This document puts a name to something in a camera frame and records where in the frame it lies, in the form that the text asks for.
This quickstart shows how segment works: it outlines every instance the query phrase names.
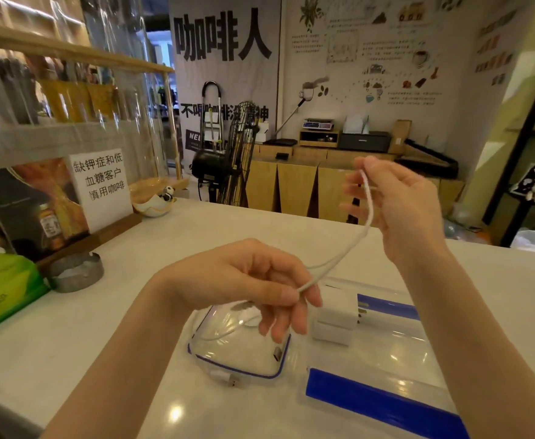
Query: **forearm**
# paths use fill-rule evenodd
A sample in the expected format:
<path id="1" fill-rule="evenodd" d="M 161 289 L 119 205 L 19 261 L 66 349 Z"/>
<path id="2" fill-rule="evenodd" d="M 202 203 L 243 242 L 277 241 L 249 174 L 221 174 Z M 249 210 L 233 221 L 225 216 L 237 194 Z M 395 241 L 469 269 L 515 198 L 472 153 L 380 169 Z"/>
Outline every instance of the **forearm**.
<path id="1" fill-rule="evenodd" d="M 190 315 L 174 303 L 146 285 L 42 439 L 138 435 Z"/>
<path id="2" fill-rule="evenodd" d="M 535 437 L 535 375 L 454 256 L 399 269 L 469 435 Z"/>

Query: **banner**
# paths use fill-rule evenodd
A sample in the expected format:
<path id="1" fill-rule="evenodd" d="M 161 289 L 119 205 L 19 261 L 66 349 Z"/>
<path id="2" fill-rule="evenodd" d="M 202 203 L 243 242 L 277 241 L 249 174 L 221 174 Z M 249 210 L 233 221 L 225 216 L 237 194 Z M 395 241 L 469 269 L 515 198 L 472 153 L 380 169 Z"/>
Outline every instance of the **banner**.
<path id="1" fill-rule="evenodd" d="M 281 0 L 170 0 L 184 159 L 188 166 L 201 146 L 200 113 L 206 81 L 222 92 L 223 138 L 235 107 L 246 100 L 276 130 Z M 219 112 L 217 90 L 205 104 Z"/>

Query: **digital scale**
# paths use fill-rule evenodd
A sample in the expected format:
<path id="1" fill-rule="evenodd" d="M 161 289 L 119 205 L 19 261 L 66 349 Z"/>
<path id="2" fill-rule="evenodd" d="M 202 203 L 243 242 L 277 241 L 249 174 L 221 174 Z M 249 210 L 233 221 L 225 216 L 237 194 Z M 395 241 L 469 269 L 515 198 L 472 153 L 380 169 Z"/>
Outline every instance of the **digital scale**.
<path id="1" fill-rule="evenodd" d="M 332 131 L 335 127 L 335 123 L 330 119 L 304 119 L 302 129 L 308 129 L 313 131 Z"/>

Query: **left hand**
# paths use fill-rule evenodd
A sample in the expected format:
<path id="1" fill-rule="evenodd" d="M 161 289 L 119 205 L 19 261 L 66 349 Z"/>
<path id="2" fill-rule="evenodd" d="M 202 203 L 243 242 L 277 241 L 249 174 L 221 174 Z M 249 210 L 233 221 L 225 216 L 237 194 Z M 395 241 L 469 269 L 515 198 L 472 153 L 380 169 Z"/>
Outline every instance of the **left hand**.
<path id="1" fill-rule="evenodd" d="M 152 278 L 156 288 L 178 298 L 187 311 L 240 300 L 255 303 L 262 313 L 259 332 L 281 343 L 292 326 L 307 332 L 307 302 L 319 307 L 318 286 L 301 294 L 312 279 L 300 259 L 255 239 L 220 246 L 180 260 Z"/>

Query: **metal ashtray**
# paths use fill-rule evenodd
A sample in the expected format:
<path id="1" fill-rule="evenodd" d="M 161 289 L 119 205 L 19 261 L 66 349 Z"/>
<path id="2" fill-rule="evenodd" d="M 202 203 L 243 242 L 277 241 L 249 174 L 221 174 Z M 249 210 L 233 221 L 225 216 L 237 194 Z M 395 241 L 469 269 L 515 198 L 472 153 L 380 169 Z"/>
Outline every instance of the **metal ashtray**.
<path id="1" fill-rule="evenodd" d="M 57 260 L 48 270 L 52 289 L 57 293 L 73 293 L 91 286 L 103 277 L 99 254 L 72 254 Z"/>

